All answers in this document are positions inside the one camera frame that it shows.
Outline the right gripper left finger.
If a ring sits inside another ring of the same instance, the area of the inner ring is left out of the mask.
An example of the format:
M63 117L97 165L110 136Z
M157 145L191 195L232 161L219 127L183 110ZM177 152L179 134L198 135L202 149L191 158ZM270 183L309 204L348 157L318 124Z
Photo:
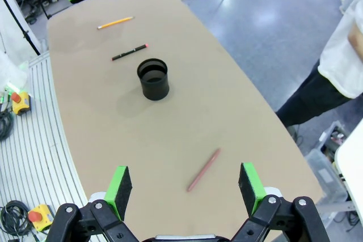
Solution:
M117 167L102 199L81 208L74 203L58 208L47 241L90 241L96 235L107 241L137 241L124 223L131 190L129 168Z

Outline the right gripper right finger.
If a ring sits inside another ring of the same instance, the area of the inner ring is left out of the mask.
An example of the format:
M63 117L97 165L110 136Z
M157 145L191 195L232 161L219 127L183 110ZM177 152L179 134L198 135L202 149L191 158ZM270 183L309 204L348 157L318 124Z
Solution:
M292 202L267 194L252 163L242 163L238 185L248 219L231 241L264 241L271 230L287 241L329 241L314 201L302 196Z

